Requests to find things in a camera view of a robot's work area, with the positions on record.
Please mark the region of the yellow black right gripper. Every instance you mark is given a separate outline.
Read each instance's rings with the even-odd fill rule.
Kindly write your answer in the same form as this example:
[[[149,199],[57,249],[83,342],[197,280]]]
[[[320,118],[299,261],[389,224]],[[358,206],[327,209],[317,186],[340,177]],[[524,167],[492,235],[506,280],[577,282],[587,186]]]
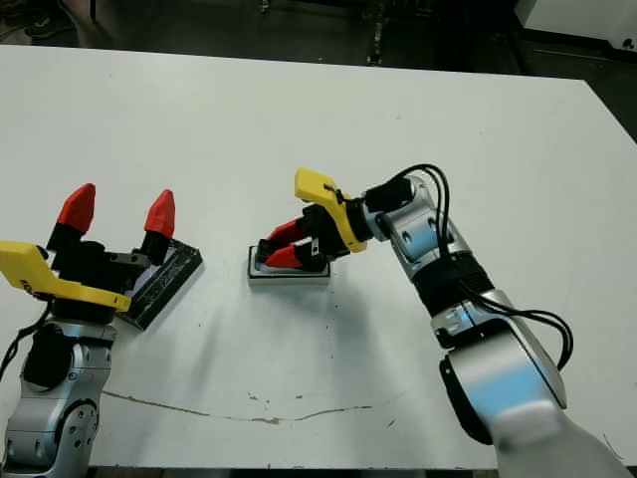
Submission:
[[[306,167],[295,173],[294,193],[305,204],[301,216],[277,226],[268,236],[269,241],[294,245],[275,250],[266,266],[318,272],[366,249],[371,232],[359,198],[342,191],[331,177]]]

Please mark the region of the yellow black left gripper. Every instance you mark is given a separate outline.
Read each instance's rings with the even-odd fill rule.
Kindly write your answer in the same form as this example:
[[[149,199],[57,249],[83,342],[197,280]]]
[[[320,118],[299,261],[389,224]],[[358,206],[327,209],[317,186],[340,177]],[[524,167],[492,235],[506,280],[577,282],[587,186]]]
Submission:
[[[64,202],[48,241],[49,248],[79,242],[95,212],[96,187],[86,183]],[[131,304],[126,293],[152,264],[162,264],[173,238],[175,202],[164,189],[149,208],[140,252],[116,253],[95,241],[69,245],[49,263],[35,244],[3,241],[1,273],[9,284],[37,299],[53,301],[57,318],[108,324]]]

